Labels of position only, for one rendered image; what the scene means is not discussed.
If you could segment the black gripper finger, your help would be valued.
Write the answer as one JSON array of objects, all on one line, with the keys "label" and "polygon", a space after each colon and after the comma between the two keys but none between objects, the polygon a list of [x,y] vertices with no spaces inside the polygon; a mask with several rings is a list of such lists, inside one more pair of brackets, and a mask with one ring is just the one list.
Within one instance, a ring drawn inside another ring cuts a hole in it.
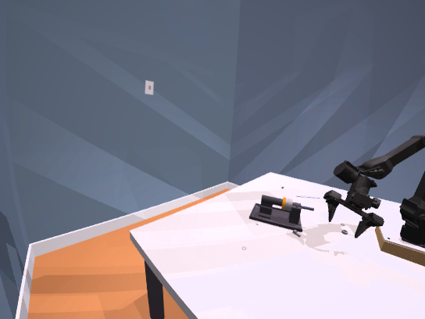
[{"label": "black gripper finger", "polygon": [[340,202],[338,202],[336,199],[333,199],[333,198],[328,199],[325,202],[327,203],[327,206],[328,206],[328,213],[329,213],[328,221],[331,222],[334,217],[335,210],[337,209]]},{"label": "black gripper finger", "polygon": [[366,229],[376,227],[378,224],[371,220],[361,220],[355,232],[355,238],[358,238]]}]

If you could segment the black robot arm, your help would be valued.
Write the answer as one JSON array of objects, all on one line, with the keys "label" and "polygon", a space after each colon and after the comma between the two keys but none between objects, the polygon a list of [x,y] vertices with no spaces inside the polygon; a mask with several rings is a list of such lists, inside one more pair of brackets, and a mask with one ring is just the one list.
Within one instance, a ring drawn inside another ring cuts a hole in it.
[{"label": "black robot arm", "polygon": [[[377,185],[374,180],[368,177],[377,180],[385,178],[392,172],[396,164],[406,160],[424,147],[425,134],[413,135],[408,141],[391,150],[386,155],[366,161],[363,165],[355,167],[345,160],[334,168],[334,175],[344,183],[352,183],[352,186],[365,189],[369,194],[370,188],[377,187]],[[365,176],[363,177],[361,174]],[[381,200],[368,196],[354,192],[350,196],[350,199],[365,206],[365,210],[371,207],[378,209]],[[350,199],[349,202],[351,202]],[[405,225],[402,225],[400,231],[402,241],[425,248],[425,171],[413,197],[403,199],[400,208],[399,211],[402,215],[402,220],[405,221]]]}]

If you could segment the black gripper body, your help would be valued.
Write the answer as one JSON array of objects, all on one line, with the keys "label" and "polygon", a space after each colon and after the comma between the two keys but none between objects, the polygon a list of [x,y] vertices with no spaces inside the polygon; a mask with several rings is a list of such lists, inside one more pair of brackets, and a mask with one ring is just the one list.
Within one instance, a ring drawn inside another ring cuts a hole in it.
[{"label": "black gripper body", "polygon": [[[362,188],[358,188],[355,186],[352,186],[349,189],[349,192],[347,192],[347,197],[345,200],[343,200],[342,194],[340,194],[339,192],[336,192],[335,190],[330,190],[329,192],[326,192],[323,196],[323,199],[328,200],[328,199],[336,199],[338,202],[340,202],[341,205],[343,205],[344,207],[347,207],[348,209],[350,209],[352,212],[354,211],[355,213],[357,213],[358,215],[360,215],[362,217],[362,220],[371,220],[373,222],[375,222],[376,224],[378,224],[378,227],[381,227],[384,225],[384,219],[381,216],[376,215],[374,212],[372,213],[366,213],[364,212],[362,209],[364,209],[365,206],[362,206],[361,204],[358,204],[357,202],[354,202],[353,199],[350,199],[350,196],[354,193],[354,192],[359,192],[362,195],[368,195],[368,192],[365,189]],[[351,202],[349,202],[349,199]]]}]

